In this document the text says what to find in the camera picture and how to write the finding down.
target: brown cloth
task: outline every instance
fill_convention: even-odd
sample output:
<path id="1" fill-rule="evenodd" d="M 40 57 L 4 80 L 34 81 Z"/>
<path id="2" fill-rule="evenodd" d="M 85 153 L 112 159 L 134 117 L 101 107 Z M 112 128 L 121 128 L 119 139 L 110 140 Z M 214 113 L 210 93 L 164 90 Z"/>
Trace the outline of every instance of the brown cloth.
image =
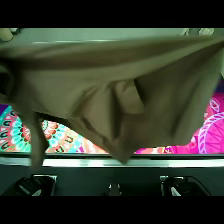
<path id="1" fill-rule="evenodd" d="M 2 46 L 10 87 L 0 103 L 30 128 L 35 164 L 47 148 L 42 115 L 126 162 L 138 148 L 189 142 L 220 77 L 223 47 L 215 36 Z"/>

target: garment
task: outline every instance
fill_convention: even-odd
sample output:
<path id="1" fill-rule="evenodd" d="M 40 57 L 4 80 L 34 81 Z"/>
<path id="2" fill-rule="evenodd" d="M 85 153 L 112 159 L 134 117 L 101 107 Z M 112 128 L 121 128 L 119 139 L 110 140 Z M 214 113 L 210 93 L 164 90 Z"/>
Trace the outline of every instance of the garment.
<path id="1" fill-rule="evenodd" d="M 37 164 L 47 147 L 42 115 L 125 163 L 138 148 L 188 143 L 220 77 L 223 46 L 215 36 L 3 46 L 2 73 L 13 85 L 2 96 L 30 128 Z"/>

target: colorful patterned fabric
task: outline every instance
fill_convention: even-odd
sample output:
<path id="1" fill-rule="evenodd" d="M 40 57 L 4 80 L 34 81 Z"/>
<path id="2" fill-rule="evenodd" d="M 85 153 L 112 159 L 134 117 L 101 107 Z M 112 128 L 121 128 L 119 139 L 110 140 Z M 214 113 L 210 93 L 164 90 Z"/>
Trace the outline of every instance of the colorful patterned fabric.
<path id="1" fill-rule="evenodd" d="M 217 154 L 224 153 L 224 93 L 211 98 L 204 113 L 204 125 L 185 146 L 142 148 L 136 154 Z M 47 153 L 106 154 L 91 141 L 62 124 L 44 121 L 42 128 L 50 147 Z M 0 151 L 30 152 L 30 131 L 8 106 L 0 116 Z"/>

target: colorful mandala pattern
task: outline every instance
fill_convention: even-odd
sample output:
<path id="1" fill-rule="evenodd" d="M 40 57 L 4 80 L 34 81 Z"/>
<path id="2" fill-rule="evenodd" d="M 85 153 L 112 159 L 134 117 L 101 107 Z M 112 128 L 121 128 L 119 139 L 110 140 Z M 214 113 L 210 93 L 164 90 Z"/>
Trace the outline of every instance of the colorful mandala pattern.
<path id="1" fill-rule="evenodd" d="M 224 93 L 211 98 L 204 113 L 204 125 L 184 146 L 141 148 L 136 154 L 214 154 L 224 153 Z M 88 139 L 62 124 L 44 121 L 42 128 L 50 147 L 47 153 L 106 154 Z M 20 118 L 8 106 L 0 116 L 0 151 L 30 152 L 31 135 Z"/>

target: multicolored tapestry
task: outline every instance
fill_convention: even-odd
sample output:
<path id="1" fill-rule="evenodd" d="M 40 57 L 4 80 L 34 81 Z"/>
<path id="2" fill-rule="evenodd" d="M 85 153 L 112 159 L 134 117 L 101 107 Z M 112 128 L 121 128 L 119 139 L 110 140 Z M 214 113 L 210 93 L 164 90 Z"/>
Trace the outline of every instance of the multicolored tapestry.
<path id="1" fill-rule="evenodd" d="M 204 113 L 204 125 L 198 129 L 189 144 L 142 148 L 137 154 L 214 154 L 224 153 L 224 93 L 211 98 Z M 50 147 L 47 153 L 105 154 L 106 152 L 62 124 L 44 121 L 42 128 Z M 11 106 L 0 116 L 0 151 L 30 152 L 30 131 L 22 124 Z"/>

